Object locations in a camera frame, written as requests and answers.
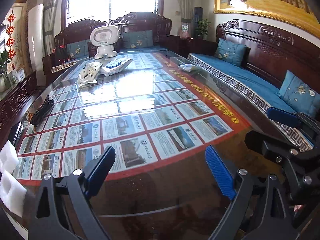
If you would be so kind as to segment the blue pillow near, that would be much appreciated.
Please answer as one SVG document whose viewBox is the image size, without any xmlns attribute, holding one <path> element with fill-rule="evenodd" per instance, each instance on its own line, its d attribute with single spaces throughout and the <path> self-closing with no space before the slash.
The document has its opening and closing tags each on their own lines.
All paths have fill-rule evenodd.
<svg viewBox="0 0 320 240">
<path fill-rule="evenodd" d="M 289 70 L 277 96 L 296 112 L 315 118 L 319 111 L 319 94 Z"/>
</svg>

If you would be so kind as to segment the blue pillow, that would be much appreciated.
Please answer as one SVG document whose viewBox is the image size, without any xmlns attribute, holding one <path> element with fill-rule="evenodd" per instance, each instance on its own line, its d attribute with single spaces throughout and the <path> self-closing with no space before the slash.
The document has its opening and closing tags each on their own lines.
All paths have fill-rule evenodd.
<svg viewBox="0 0 320 240">
<path fill-rule="evenodd" d="M 240 67 L 244 58 L 247 46 L 237 44 L 232 41 L 219 38 L 218 47 L 214 56 L 228 62 L 236 67 Z"/>
<path fill-rule="evenodd" d="M 296 112 L 315 118 L 319 111 L 319 94 L 289 70 L 277 96 Z"/>
</svg>

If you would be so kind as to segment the blue cushioned wooden sofa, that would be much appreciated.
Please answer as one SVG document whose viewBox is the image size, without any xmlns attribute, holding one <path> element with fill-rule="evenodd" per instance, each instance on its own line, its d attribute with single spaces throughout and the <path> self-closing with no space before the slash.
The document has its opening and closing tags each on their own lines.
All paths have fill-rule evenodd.
<svg viewBox="0 0 320 240">
<path fill-rule="evenodd" d="M 287 71 L 319 92 L 319 47 L 310 41 L 271 25 L 239 19 L 218 25 L 216 39 L 246 47 L 240 66 L 214 57 L 216 44 L 193 49 L 188 59 L 237 91 L 261 113 L 272 106 L 293 110 L 276 95 Z"/>
</svg>

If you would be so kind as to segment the blue pillow far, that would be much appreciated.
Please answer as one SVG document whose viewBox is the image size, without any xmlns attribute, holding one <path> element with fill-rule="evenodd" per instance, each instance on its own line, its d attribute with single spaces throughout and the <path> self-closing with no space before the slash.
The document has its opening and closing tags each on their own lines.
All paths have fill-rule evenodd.
<svg viewBox="0 0 320 240">
<path fill-rule="evenodd" d="M 214 56 L 228 62 L 236 67 L 240 67 L 244 58 L 247 46 L 237 44 L 232 41 L 219 38 L 218 47 Z"/>
</svg>

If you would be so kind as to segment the black remote on table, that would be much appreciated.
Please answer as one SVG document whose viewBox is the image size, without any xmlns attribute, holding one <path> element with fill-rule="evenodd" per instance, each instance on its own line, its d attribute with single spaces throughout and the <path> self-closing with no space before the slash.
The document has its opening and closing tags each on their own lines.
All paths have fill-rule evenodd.
<svg viewBox="0 0 320 240">
<path fill-rule="evenodd" d="M 54 105 L 55 101 L 50 96 L 46 96 L 44 103 L 33 114 L 30 120 L 30 124 L 34 127 L 39 126 L 39 124 L 42 122 L 47 113 L 54 107 Z"/>
</svg>

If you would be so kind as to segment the small white packet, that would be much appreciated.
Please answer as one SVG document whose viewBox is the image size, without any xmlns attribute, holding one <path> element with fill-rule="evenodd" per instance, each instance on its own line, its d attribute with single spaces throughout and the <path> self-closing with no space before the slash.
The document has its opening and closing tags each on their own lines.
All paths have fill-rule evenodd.
<svg viewBox="0 0 320 240">
<path fill-rule="evenodd" d="M 178 68 L 180 70 L 182 70 L 184 72 L 188 72 L 188 73 L 200 70 L 200 68 L 198 66 L 196 66 L 194 64 L 190 64 L 190 63 L 179 65 Z"/>
</svg>

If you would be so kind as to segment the white blue plastic package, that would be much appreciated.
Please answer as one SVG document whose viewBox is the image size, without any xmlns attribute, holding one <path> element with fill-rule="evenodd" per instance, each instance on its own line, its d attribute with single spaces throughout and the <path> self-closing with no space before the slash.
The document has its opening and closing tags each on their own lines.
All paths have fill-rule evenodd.
<svg viewBox="0 0 320 240">
<path fill-rule="evenodd" d="M 129 64 L 133 62 L 133 59 L 124 57 L 114 60 L 105 66 L 100 68 L 100 74 L 104 76 L 110 76 L 122 72 Z"/>
</svg>

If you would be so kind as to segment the dark wooden tv cabinet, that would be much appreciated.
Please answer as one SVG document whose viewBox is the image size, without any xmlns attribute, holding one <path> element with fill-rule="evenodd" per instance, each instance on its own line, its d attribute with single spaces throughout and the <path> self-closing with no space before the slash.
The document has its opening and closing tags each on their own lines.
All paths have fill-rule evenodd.
<svg viewBox="0 0 320 240">
<path fill-rule="evenodd" d="M 37 78 L 34 71 L 14 86 L 1 100 L 1 148 L 7 142 L 12 126 L 23 118 L 40 94 L 40 91 L 37 90 Z"/>
</svg>

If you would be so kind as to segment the gold framed tree painting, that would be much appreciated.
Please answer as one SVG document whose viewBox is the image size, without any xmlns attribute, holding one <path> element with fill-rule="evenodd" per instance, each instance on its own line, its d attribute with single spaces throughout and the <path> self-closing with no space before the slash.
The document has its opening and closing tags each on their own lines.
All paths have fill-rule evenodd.
<svg viewBox="0 0 320 240">
<path fill-rule="evenodd" d="M 214 0 L 214 12 L 267 17 L 319 37 L 319 20 L 307 0 Z"/>
</svg>

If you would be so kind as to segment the potted green plant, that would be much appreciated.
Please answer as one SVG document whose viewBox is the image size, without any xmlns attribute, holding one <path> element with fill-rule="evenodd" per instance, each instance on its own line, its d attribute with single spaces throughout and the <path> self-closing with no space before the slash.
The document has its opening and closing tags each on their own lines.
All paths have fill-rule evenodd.
<svg viewBox="0 0 320 240">
<path fill-rule="evenodd" d="M 205 35 L 208 35 L 208 28 L 210 22 L 208 19 L 200 20 L 196 26 L 196 37 L 204 38 Z"/>
</svg>

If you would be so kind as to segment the white toy robot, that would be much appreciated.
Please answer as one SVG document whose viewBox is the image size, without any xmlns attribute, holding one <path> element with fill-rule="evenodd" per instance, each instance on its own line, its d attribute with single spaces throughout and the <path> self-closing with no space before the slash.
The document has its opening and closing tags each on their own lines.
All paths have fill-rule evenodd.
<svg viewBox="0 0 320 240">
<path fill-rule="evenodd" d="M 116 25 L 105 25 L 93 29 L 89 39 L 93 46 L 97 47 L 97 53 L 94 56 L 96 60 L 105 56 L 117 56 L 113 46 L 119 39 L 119 29 Z"/>
</svg>

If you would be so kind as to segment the green plant in vase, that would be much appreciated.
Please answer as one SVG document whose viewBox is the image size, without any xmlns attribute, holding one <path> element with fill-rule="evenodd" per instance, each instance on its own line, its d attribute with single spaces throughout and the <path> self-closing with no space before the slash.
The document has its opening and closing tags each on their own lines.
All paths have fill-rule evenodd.
<svg viewBox="0 0 320 240">
<path fill-rule="evenodd" d="M 9 52 L 5 49 L 1 53 L 1 92 L 7 90 L 10 87 L 10 81 L 8 78 L 7 64 L 11 62 Z"/>
</svg>

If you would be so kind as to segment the red chinese knot ornament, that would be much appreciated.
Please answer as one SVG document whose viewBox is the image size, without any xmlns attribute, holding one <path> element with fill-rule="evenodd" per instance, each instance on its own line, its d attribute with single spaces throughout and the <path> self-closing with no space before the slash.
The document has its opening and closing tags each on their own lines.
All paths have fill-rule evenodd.
<svg viewBox="0 0 320 240">
<path fill-rule="evenodd" d="M 6 42 L 6 46 L 9 47 L 9 51 L 8 51 L 8 58 L 10 58 L 11 60 L 13 59 L 13 57 L 16 55 L 16 52 L 14 51 L 14 49 L 12 48 L 15 39 L 13 38 L 12 34 L 15 30 L 15 27 L 12 25 L 13 21 L 16 19 L 16 16 L 14 15 L 14 11 L 11 11 L 11 14 L 9 15 L 9 17 L 7 18 L 7 21 L 9 22 L 9 26 L 6 28 L 6 33 L 9 35 L 9 38 Z"/>
</svg>

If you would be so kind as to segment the white floor air conditioner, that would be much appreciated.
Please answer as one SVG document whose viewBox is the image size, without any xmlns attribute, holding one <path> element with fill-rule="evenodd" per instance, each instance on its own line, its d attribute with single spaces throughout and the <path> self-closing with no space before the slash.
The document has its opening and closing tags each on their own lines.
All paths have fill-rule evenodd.
<svg viewBox="0 0 320 240">
<path fill-rule="evenodd" d="M 36 72 L 37 85 L 44 87 L 46 77 L 43 72 L 43 4 L 39 4 L 28 12 L 28 46 L 32 70 Z"/>
</svg>

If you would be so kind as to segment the left window curtain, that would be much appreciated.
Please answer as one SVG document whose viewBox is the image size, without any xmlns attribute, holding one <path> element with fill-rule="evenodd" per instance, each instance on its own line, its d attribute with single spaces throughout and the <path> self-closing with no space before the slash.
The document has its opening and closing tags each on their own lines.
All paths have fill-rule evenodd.
<svg viewBox="0 0 320 240">
<path fill-rule="evenodd" d="M 54 21 L 57 0 L 43 0 L 43 42 L 45 55 L 52 53 L 54 48 Z"/>
</svg>

